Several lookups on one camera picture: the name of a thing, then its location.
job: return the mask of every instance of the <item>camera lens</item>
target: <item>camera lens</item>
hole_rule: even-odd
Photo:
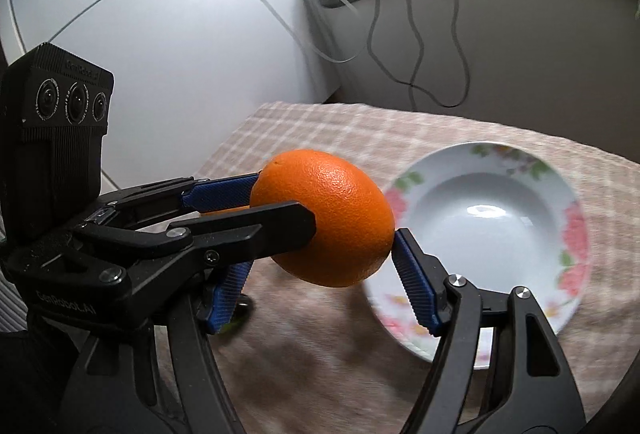
[[[86,113],[86,87],[74,84],[66,97],[66,117],[72,124],[79,124]]]
[[[98,93],[94,100],[94,119],[96,122],[100,122],[107,112],[107,97],[104,93]]]
[[[58,85],[53,79],[44,81],[36,96],[36,111],[42,120],[53,116],[58,107]]]

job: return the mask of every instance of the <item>black cable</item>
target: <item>black cable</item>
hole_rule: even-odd
[[[438,98],[431,93],[429,90],[418,86],[415,84],[415,78],[417,77],[418,71],[420,70],[420,66],[422,65],[422,61],[424,59],[424,41],[418,30],[418,27],[415,24],[414,20],[414,11],[412,0],[405,0],[406,9],[407,9],[407,20],[411,29],[414,33],[414,36],[418,42],[418,58],[416,59],[414,70],[412,72],[411,78],[409,82],[402,81],[396,78],[382,63],[380,58],[373,51],[373,35],[376,28],[376,24],[378,23],[378,19],[380,17],[380,0],[374,1],[374,12],[373,19],[371,21],[371,27],[369,28],[369,37],[367,38],[367,51],[369,52],[369,56],[373,59],[373,61],[378,65],[378,67],[382,70],[382,72],[393,82],[396,84],[401,84],[408,87],[409,100],[411,102],[412,111],[417,111],[417,104],[415,103],[414,89],[424,93],[427,95],[434,104],[438,105],[441,108],[451,109],[456,108],[463,104],[469,95],[469,90],[471,86],[471,74],[469,71],[468,61],[466,60],[466,56],[464,51],[462,50],[462,45],[460,44],[460,40],[458,39],[458,15],[460,13],[460,0],[453,0],[453,14],[451,18],[451,38],[453,43],[458,51],[458,56],[462,62],[462,68],[465,74],[465,88],[463,90],[463,95],[460,101],[455,104],[444,104],[438,100]]]

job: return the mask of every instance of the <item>red object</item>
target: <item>red object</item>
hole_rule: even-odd
[[[566,216],[566,228],[562,231],[564,245],[571,255],[580,261],[586,261],[589,257],[589,238],[587,225],[577,202],[565,210],[564,215]]]
[[[585,263],[573,265],[562,272],[558,287],[567,292],[572,299],[578,297],[588,271],[589,266]]]
[[[402,218],[404,211],[406,210],[406,201],[402,197],[402,192],[400,189],[396,187],[392,187],[385,192],[386,201],[389,203],[391,207],[391,211],[394,213],[394,218],[396,219],[396,225]]]

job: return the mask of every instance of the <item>green leaf pattern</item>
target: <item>green leaf pattern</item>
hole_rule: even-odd
[[[575,265],[574,258],[571,257],[566,250],[563,250],[560,254],[560,265],[562,266],[562,271],[558,274],[558,277],[556,277],[556,286],[558,287],[562,284],[562,278],[565,272]]]
[[[412,171],[403,174],[396,180],[394,186],[403,194],[405,194],[412,186],[421,185],[424,183],[424,178],[419,172]]]
[[[471,153],[480,157],[487,157],[490,154],[495,154],[502,159],[515,162],[515,164],[512,164],[512,167],[506,170],[507,175],[509,176],[517,173],[528,174],[535,181],[539,181],[543,174],[551,171],[551,168],[542,160],[508,145],[500,145],[498,143],[476,143],[476,145],[471,149]]]

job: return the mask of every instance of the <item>blue gripper pad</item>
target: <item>blue gripper pad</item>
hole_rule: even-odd
[[[258,174],[254,173],[198,183],[182,196],[182,204],[198,212],[244,207],[249,204],[251,189],[257,179]]]
[[[211,314],[207,318],[209,333],[217,333],[231,320],[242,286],[246,283],[253,264],[253,261],[247,261],[226,268],[224,279],[213,290]]]
[[[435,337],[440,336],[442,321],[436,312],[436,293],[409,245],[398,231],[391,249],[391,258],[406,295],[409,297],[411,307],[414,309],[418,324],[427,328]]]

